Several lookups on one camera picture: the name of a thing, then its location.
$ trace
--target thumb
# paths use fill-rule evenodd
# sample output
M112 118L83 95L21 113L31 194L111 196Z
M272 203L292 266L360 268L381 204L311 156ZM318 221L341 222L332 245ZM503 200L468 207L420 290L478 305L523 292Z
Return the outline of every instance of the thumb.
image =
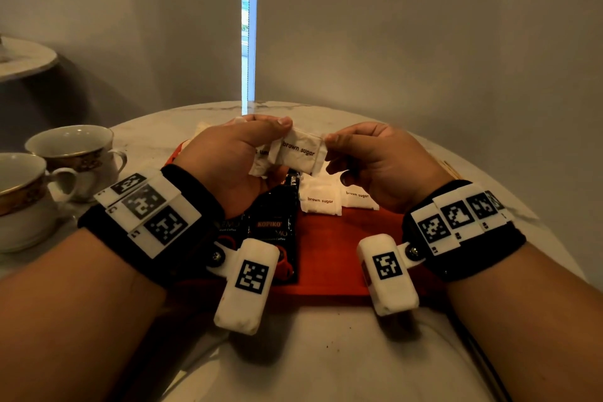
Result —
M337 151L355 157L363 162L377 160L377 138L355 133L330 133L324 138L329 151Z
M258 147L284 137L293 127L289 116L279 120L249 121L236 124L232 130L235 137L252 147Z

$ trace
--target beige wall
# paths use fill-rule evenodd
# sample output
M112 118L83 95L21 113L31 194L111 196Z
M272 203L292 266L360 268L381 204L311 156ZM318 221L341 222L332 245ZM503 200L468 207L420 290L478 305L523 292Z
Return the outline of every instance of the beige wall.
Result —
M256 98L398 124L491 173L603 288L603 0L259 0Z
M534 208L603 287L602 10L603 0L259 0L256 96L359 112L457 151ZM0 31L56 48L77 81L68 99L61 77L0 86L0 141L68 121L53 101L114 124L237 99L239 13L239 0L0 0Z

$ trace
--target person's right hand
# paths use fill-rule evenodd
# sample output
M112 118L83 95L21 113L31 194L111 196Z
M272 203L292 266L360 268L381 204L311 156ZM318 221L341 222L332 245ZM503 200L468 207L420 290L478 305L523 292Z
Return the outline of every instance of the person's right hand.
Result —
M325 137L327 172L362 187L380 206L405 213L454 179L408 132L387 124L354 124Z

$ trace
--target qr code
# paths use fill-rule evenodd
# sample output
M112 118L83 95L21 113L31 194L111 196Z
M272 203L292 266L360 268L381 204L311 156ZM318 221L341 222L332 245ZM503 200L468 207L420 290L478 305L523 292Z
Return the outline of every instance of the qr code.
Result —
M235 287L261 294L268 276L268 266L245 260L236 279Z
M469 208L467 208L462 200L454 202L450 205L446 205L445 207L441 207L440 211L446 218L446 221L448 221L448 224L450 224L450 227L453 229L457 229L475 222L475 219L473 216L471 216Z
M433 215L418 223L418 227L429 243L437 242L451 235L440 215Z
M501 201L498 200L494 194L492 194L490 191L486 191L486 196L488 196L488 199L492 202L492 204L496 207L497 210L502 210L505 206L502 205Z
M127 196L122 203L132 212L138 219L150 215L157 207L165 203L162 195L149 185L144 185L137 191Z
M144 226L162 244L167 245L188 227L188 223L172 207L167 206Z
M492 205L492 202L488 200L486 193L479 193L475 196L468 197L466 201L469 205L471 205L471 208L473 208L473 211L480 219L487 218L488 216L496 215L498 213L496 208Z
M373 262L375 263L377 273L381 280L391 278L392 276L402 275L402 268L393 251L391 253L373 256Z
M141 174L135 173L127 178L124 178L122 181L117 182L111 186L111 189L121 195L124 192L131 190L134 186L142 183L146 179L147 177L143 177Z

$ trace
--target white marble surface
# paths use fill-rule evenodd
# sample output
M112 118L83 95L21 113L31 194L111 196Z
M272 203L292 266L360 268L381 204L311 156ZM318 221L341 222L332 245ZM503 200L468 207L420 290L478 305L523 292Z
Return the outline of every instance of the white marble surface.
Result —
M367 119L283 102L258 103L254 111L291 116L300 129L314 133L333 132ZM125 151L129 160L121 177L143 167L161 167L174 148L190 137L199 121L220 124L240 114L241 104L229 101L171 109L119 124L113 128L114 147ZM418 139L463 177L492 190L515 212L518 227L532 243L584 278L561 242L520 199L470 162ZM72 222L66 223L52 240L73 228ZM15 255L3 255L0 276L33 260L48 247L47 242ZM213 358L182 380L166 399L492 400L446 317L426 308L415 310L412 316L418 333L395 339L386 337L384 329L388 327L380 327L368 307L301 307L292 314L266 314L258 336L224 342Z
M51 68L57 61L56 52L39 43L2 37L0 45L0 82L24 78Z

